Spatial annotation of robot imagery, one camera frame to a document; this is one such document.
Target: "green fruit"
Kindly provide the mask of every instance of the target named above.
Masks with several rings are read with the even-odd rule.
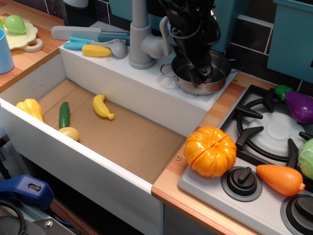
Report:
[[[11,33],[26,33],[26,27],[23,19],[18,15],[10,15],[5,19],[6,29]]]

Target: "stove top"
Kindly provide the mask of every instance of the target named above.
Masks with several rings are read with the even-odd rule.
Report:
[[[252,85],[244,90],[218,127],[236,143],[234,167],[221,178],[202,177],[188,167],[179,179],[179,187],[262,234],[312,234],[312,208],[304,209],[311,217],[304,230],[298,228],[302,225],[296,219],[290,222],[285,211],[293,210],[290,204],[294,202],[297,205],[301,201],[313,202],[313,181],[304,176],[306,190],[286,197],[259,178],[256,166],[284,165],[301,172],[298,149],[312,137],[313,125],[297,123],[273,89],[267,91]],[[256,181],[248,195],[233,190],[228,182],[230,175],[244,171],[250,171]]]

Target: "pot handle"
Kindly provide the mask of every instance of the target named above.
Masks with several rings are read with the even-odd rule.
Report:
[[[239,63],[239,61],[236,60],[236,59],[229,59],[229,61],[236,61],[237,64],[238,64],[238,66],[239,66],[239,69],[234,70],[234,71],[231,71],[230,73],[240,72],[240,70],[241,70],[241,64]]]
[[[174,76],[174,75],[166,75],[165,73],[163,73],[162,68],[163,68],[164,66],[167,66],[167,65],[171,65],[171,64],[164,64],[164,65],[161,66],[161,68],[160,68],[161,74],[163,74],[164,77],[174,77],[175,80],[178,81],[178,77],[177,77],[177,76]]]

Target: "black knob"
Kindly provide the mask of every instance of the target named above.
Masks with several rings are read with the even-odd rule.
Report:
[[[286,214],[288,221],[300,233],[313,234],[313,197],[304,195],[290,200]]]
[[[233,170],[227,177],[231,191],[240,196],[251,196],[257,189],[257,181],[250,167]]]

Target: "purple eggplant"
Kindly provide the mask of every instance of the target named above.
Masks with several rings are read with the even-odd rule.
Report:
[[[275,93],[287,104],[291,116],[299,123],[313,123],[313,99],[294,91],[286,85],[278,85],[274,88]]]

